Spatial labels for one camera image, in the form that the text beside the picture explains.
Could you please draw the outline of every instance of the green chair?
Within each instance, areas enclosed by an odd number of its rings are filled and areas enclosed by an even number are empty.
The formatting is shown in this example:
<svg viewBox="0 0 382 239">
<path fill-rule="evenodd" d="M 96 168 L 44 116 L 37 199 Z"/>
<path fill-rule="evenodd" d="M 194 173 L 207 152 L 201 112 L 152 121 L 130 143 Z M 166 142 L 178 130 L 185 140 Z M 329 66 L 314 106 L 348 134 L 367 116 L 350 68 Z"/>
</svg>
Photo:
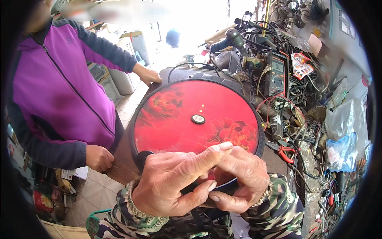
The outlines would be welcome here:
<svg viewBox="0 0 382 239">
<path fill-rule="evenodd" d="M 94 239 L 99 229 L 99 218 L 95 216 L 98 213 L 105 213 L 111 211 L 111 209 L 100 210 L 90 213 L 86 219 L 86 230 L 91 239 Z"/>
</svg>

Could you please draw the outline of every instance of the red lid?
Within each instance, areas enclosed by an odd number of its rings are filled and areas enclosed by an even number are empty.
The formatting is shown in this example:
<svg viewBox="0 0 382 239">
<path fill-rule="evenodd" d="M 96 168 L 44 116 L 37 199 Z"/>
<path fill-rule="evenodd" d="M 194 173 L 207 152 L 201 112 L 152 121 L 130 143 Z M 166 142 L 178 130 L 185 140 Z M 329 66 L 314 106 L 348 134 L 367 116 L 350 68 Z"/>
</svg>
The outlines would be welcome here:
<svg viewBox="0 0 382 239">
<path fill-rule="evenodd" d="M 259 124 L 253 108 L 228 87 L 184 80 L 166 85 L 147 99 L 135 120 L 134 139 L 138 152 L 198 154 L 231 141 L 256 153 Z"/>
</svg>

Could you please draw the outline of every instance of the fingernail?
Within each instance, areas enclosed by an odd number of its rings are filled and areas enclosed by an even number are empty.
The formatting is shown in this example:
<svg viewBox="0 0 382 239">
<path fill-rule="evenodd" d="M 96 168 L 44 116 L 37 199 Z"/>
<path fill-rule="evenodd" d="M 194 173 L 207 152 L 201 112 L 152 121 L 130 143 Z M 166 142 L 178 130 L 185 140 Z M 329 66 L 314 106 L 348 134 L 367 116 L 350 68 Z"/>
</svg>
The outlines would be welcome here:
<svg viewBox="0 0 382 239">
<path fill-rule="evenodd" d="M 233 144 L 228 141 L 228 142 L 224 142 L 224 143 L 219 144 L 219 146 L 222 150 L 228 150 L 228 149 L 231 149 L 233 147 Z"/>
<path fill-rule="evenodd" d="M 209 187 L 208 187 L 208 191 L 211 192 L 217 185 L 217 182 L 214 181 Z"/>
<path fill-rule="evenodd" d="M 215 195 L 210 195 L 210 198 L 216 202 L 220 201 L 220 199 Z"/>
</svg>

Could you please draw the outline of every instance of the camouflage jacket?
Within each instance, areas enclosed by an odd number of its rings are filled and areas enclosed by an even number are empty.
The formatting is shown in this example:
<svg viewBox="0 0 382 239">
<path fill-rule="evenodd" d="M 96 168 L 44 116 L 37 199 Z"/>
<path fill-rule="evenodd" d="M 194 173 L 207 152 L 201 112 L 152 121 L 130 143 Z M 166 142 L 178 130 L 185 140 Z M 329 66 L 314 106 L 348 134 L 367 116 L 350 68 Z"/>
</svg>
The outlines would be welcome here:
<svg viewBox="0 0 382 239">
<path fill-rule="evenodd" d="M 304 208 L 296 192 L 287 186 L 285 176 L 269 173 L 269 196 L 264 202 L 248 209 L 245 220 L 249 223 L 251 238 L 302 238 L 300 223 Z M 91 238 L 234 238 L 231 216 L 227 213 L 218 219 L 208 216 L 208 208 L 197 208 L 204 224 L 201 231 L 191 213 L 182 217 L 153 217 L 139 211 L 131 191 L 133 181 L 117 193 L 117 203 L 108 217 L 99 221 L 99 229 Z"/>
</svg>

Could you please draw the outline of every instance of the pliers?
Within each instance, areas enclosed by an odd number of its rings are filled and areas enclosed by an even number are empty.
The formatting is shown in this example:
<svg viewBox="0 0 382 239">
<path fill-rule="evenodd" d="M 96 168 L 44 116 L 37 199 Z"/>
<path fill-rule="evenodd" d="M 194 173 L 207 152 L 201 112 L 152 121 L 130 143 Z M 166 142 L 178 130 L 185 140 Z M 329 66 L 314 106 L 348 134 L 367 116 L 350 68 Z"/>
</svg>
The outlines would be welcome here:
<svg viewBox="0 0 382 239">
<path fill-rule="evenodd" d="M 270 147 L 271 149 L 273 149 L 274 151 L 277 152 L 277 154 L 280 156 L 280 158 L 282 158 L 285 162 L 287 163 L 290 163 L 290 164 L 293 164 L 295 162 L 294 159 L 290 159 L 288 158 L 284 151 L 288 151 L 288 152 L 292 152 L 293 154 L 296 153 L 296 151 L 290 147 L 284 147 L 284 146 L 281 146 L 281 145 L 277 145 L 277 144 L 274 144 L 274 143 L 268 143 L 268 142 L 265 142 L 265 144 Z"/>
</svg>

